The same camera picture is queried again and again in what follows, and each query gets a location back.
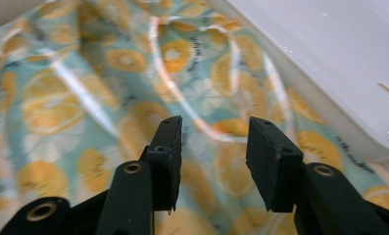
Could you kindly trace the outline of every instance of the fabric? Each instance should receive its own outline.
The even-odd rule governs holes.
[[[262,48],[201,0],[54,1],[0,27],[0,228],[39,197],[76,205],[107,189],[171,116],[183,117],[182,179],[157,234],[295,232],[292,214],[266,212],[245,165],[251,116],[389,209],[389,187]]]

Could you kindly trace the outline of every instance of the wrinkled cloth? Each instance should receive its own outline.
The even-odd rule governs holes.
[[[182,178],[157,234],[296,233],[292,214],[266,212],[245,165],[249,117],[389,209],[389,187],[281,80],[259,39],[207,2],[54,1],[0,27],[0,228],[37,198],[74,206],[106,190],[171,116],[183,117]]]

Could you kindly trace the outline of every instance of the patterned cloth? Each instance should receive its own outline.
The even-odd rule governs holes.
[[[183,116],[180,196],[158,234],[291,234],[245,165],[250,116],[389,209],[389,187],[279,78],[261,42],[202,0],[45,3],[0,27],[0,228],[45,196],[76,205]]]

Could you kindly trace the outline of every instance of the white container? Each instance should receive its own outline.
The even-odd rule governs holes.
[[[209,0],[260,35],[284,80],[389,169],[389,0]]]

